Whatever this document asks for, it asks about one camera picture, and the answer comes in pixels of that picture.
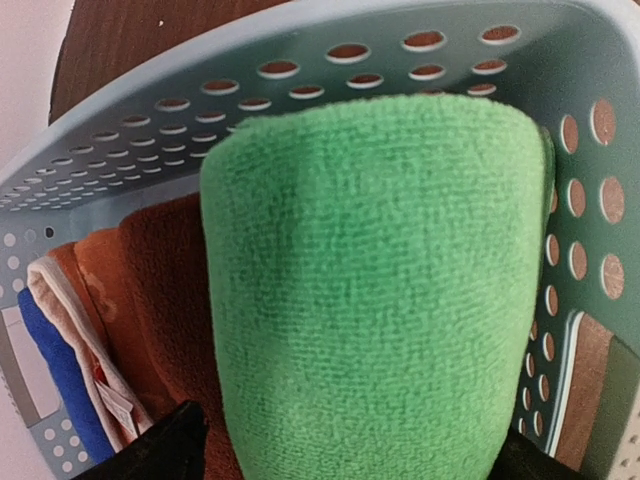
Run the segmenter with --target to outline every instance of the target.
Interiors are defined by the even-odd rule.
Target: wall
[[[0,0],[0,168],[47,126],[51,84],[73,0]],[[0,388],[0,478],[53,478]]]

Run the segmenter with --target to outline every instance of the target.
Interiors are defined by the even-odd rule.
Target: wooden surface
[[[60,54],[52,121],[116,77],[224,23],[285,0],[77,0]],[[611,334],[590,318],[578,335],[559,460],[579,468],[586,450]]]

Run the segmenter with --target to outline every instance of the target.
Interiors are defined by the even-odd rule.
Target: blue towel
[[[111,458],[115,452],[91,403],[75,352],[44,316],[29,289],[18,294],[18,305],[27,331],[49,365],[53,381],[87,453],[95,463]]]

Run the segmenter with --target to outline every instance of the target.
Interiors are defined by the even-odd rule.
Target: towel label
[[[138,427],[136,426],[136,422],[133,421],[133,404],[100,380],[95,380],[95,384],[107,410],[116,417],[116,420],[118,420],[127,432],[135,438],[139,437]]]

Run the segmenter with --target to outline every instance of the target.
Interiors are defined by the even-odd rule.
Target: towel
[[[75,480],[202,480],[206,435],[202,409],[186,402],[111,460]]]
[[[63,245],[28,267],[35,302],[75,350],[116,452],[177,405],[150,363],[126,277],[114,229]],[[101,405],[96,378],[132,404],[128,429]]]
[[[550,160],[461,96],[253,118],[204,162],[225,418],[247,480],[483,480],[534,313]]]
[[[18,305],[27,331],[47,362],[87,453],[97,464],[111,458],[115,452],[89,398],[75,352],[45,318],[28,289],[18,294]]]
[[[172,398],[198,402],[209,423],[205,478],[241,480],[222,413],[200,197],[136,212],[118,233],[140,341]]]

